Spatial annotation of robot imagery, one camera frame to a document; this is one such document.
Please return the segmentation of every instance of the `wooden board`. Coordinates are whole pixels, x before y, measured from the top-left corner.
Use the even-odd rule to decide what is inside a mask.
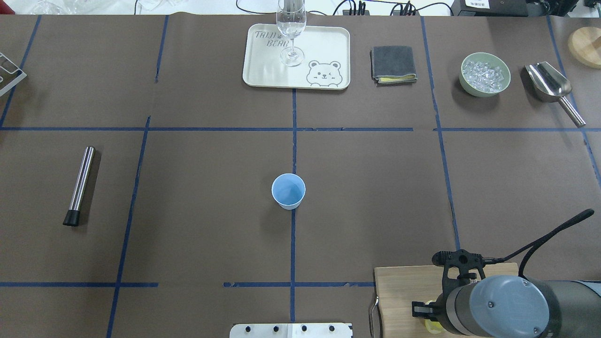
[[[424,320],[411,316],[411,302],[435,300],[442,292],[443,268],[433,265],[375,268],[376,294],[384,338],[432,338]],[[487,276],[517,275],[517,264],[500,263],[484,268]],[[443,332],[438,337],[457,337]]]
[[[582,27],[570,35],[568,48],[574,57],[588,67],[601,69],[601,29]]]

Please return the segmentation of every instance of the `label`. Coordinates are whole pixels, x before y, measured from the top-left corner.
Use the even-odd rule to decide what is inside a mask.
[[[474,8],[485,8],[487,10],[490,9],[488,0],[465,0],[465,5]]]

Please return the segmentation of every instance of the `blue paper cup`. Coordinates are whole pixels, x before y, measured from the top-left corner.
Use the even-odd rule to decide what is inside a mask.
[[[305,182],[295,174],[282,174],[273,181],[271,195],[286,210],[296,209],[305,197]]]

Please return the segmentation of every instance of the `wine glass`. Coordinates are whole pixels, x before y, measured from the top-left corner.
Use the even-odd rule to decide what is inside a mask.
[[[305,54],[300,48],[294,46],[294,38],[298,37],[307,25],[305,0],[278,0],[276,22],[282,35],[292,42],[292,46],[286,47],[281,52],[279,59],[289,67],[300,65]]]

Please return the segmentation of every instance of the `folded towel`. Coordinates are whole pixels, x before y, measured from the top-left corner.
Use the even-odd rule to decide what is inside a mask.
[[[379,46],[371,49],[371,77],[380,84],[417,81],[413,49],[409,46]]]

